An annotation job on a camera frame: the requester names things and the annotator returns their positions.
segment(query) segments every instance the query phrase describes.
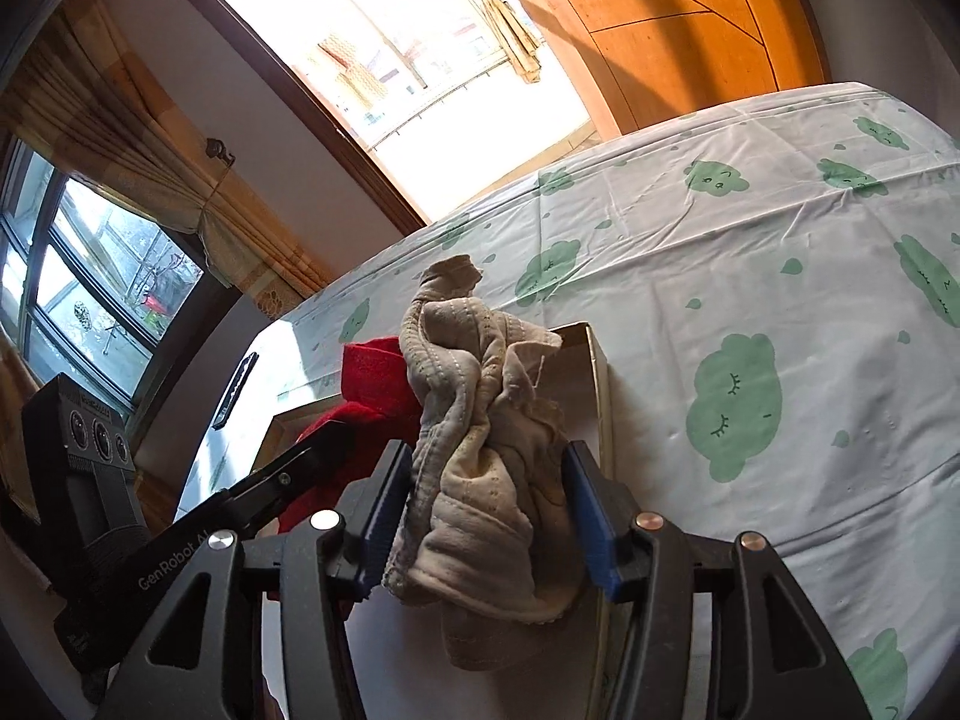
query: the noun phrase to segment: bolt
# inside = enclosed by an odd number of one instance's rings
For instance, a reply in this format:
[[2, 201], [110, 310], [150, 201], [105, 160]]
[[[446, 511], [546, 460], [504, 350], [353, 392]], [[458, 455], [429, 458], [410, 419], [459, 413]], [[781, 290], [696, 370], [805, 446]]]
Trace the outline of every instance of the bolt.
[[744, 535], [740, 537], [740, 543], [744, 549], [749, 549], [751, 552], [760, 552], [767, 547], [767, 539], [753, 531], [744, 533]]
[[324, 509], [323, 512], [316, 512], [310, 517], [310, 525], [318, 531], [328, 531], [336, 528], [340, 523], [340, 515], [333, 509]]
[[206, 543], [210, 545], [210, 549], [227, 549], [232, 546], [234, 538], [236, 536], [231, 531], [217, 531], [206, 540]]
[[640, 512], [637, 514], [637, 528], [645, 531], [659, 531], [664, 526], [664, 518], [656, 512]]

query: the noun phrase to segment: red fabric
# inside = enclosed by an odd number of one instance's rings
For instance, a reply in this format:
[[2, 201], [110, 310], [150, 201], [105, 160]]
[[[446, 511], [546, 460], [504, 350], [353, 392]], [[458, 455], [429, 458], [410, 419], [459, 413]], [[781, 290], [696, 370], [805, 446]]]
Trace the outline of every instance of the red fabric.
[[297, 440], [309, 436], [330, 419], [356, 428], [353, 451], [323, 485], [296, 499], [280, 514], [280, 533], [286, 533], [320, 509], [333, 509], [344, 488], [373, 473], [390, 439], [416, 444], [422, 408], [407, 383], [407, 367], [397, 338], [375, 338], [344, 345], [341, 391], [347, 402], [330, 410]]

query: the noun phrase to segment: window pane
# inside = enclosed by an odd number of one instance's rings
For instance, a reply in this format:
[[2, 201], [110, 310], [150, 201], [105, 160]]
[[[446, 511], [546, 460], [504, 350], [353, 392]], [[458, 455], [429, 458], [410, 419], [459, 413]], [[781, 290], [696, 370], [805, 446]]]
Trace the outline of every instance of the window pane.
[[118, 403], [110, 397], [99, 386], [90, 380], [83, 372], [70, 362], [54, 343], [47, 338], [46, 334], [33, 322], [30, 326], [30, 368], [40, 378], [44, 384], [50, 381], [58, 373], [66, 373], [77, 384], [93, 392], [93, 394], [106, 400], [107, 403], [114, 406], [124, 418], [130, 416], [130, 410], [122, 403]]
[[13, 232], [27, 248], [34, 242], [37, 215], [40, 213], [43, 194], [47, 191], [47, 184], [50, 183], [53, 172], [53, 165], [39, 154], [31, 154], [20, 194], [14, 201], [13, 207], [7, 209]]
[[43, 258], [37, 306], [107, 379], [133, 396], [150, 353], [77, 282], [51, 247]]
[[20, 316], [23, 282], [27, 278], [27, 264], [20, 259], [10, 244], [0, 235], [0, 323], [11, 338], [16, 338]]
[[54, 220], [95, 281], [157, 341], [203, 275], [152, 221], [68, 181]]

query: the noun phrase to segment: wooden door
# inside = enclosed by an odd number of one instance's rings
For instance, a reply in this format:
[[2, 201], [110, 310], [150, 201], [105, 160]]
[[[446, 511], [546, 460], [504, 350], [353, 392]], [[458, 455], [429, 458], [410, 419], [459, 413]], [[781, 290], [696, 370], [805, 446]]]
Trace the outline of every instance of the wooden door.
[[602, 135], [825, 83], [805, 0], [521, 0]]

